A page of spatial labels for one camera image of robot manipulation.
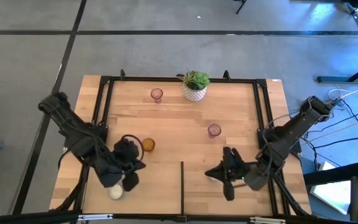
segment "succulent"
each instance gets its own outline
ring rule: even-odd
[[[209,84],[209,76],[207,73],[190,71],[186,75],[178,74],[183,83],[191,90],[202,90]]]

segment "desk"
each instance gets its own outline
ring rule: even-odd
[[[75,113],[90,122],[98,94],[100,76],[86,75],[78,95]],[[114,81],[109,106],[107,146],[124,134],[152,138],[153,152],[146,152],[147,167],[139,170],[140,183],[121,200],[111,200],[94,170],[89,172],[83,196],[84,213],[181,214],[181,162],[184,170],[184,213],[192,215],[271,215],[267,186],[258,192],[248,187],[236,189],[236,199],[228,202],[223,185],[204,172],[219,164],[223,146],[235,147],[246,162],[255,161],[259,151],[256,130],[258,116],[253,86],[248,83],[211,83],[205,98],[186,100],[178,82]],[[280,80],[267,80],[273,118],[288,114]],[[153,88],[164,92],[161,104],[150,97]],[[102,101],[106,99],[103,92]],[[99,117],[103,113],[103,103]],[[262,106],[264,124],[267,114]],[[289,118],[275,122],[281,125]],[[218,123],[220,136],[210,139],[207,127]],[[59,206],[73,190],[81,164],[67,154],[60,166],[50,208]],[[289,155],[283,169],[288,189],[304,210],[311,212],[299,160]],[[275,188],[278,210],[281,196]]]

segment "white cable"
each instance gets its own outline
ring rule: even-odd
[[[342,97],[342,96],[343,96],[342,89],[341,89],[337,84],[335,84],[335,83],[334,83],[334,86],[335,86],[337,89],[339,89],[339,93],[341,94],[341,97]]]
[[[341,128],[341,129],[336,130],[336,131],[333,131],[333,132],[331,132],[331,133],[328,133],[328,134],[322,135],[322,136],[320,136],[320,137],[314,138],[314,139],[310,140],[309,142],[312,142],[312,141],[317,140],[317,139],[319,139],[319,138],[328,136],[328,135],[330,135],[330,134],[337,133],[337,132],[339,132],[339,131],[345,130],[346,128],[350,128],[351,126],[355,126],[355,125],[357,125],[357,124],[358,124],[358,122],[356,122],[356,123],[354,123],[354,124],[351,124],[351,125],[349,125],[349,126],[346,126],[345,128]]]
[[[347,96],[349,96],[349,95],[351,95],[353,93],[356,93],[356,92],[358,92],[358,90],[354,90],[354,91],[352,91],[352,92],[350,92],[348,94],[345,94],[345,95],[341,96],[341,99],[343,99],[343,98],[345,98],[345,97],[347,97]]]
[[[330,93],[333,92],[333,91],[346,91],[346,92],[348,92],[348,93],[351,93],[351,91],[349,91],[349,90],[343,90],[343,89],[340,89],[340,88],[330,90],[330,91],[328,92],[328,97],[329,97],[331,100],[335,100],[335,98],[331,97],[331,95],[330,95]]]

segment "pink glass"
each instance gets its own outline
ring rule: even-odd
[[[216,136],[219,136],[222,132],[222,129],[217,124],[211,124],[208,126],[208,134],[210,138],[215,138]]]
[[[151,91],[150,96],[154,99],[155,103],[161,103],[161,97],[163,95],[163,91],[160,88],[155,88]]]

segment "potted plant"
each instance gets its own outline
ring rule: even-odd
[[[186,75],[178,74],[177,77],[183,81],[183,94],[190,101],[202,100],[209,84],[207,73],[189,71]]]

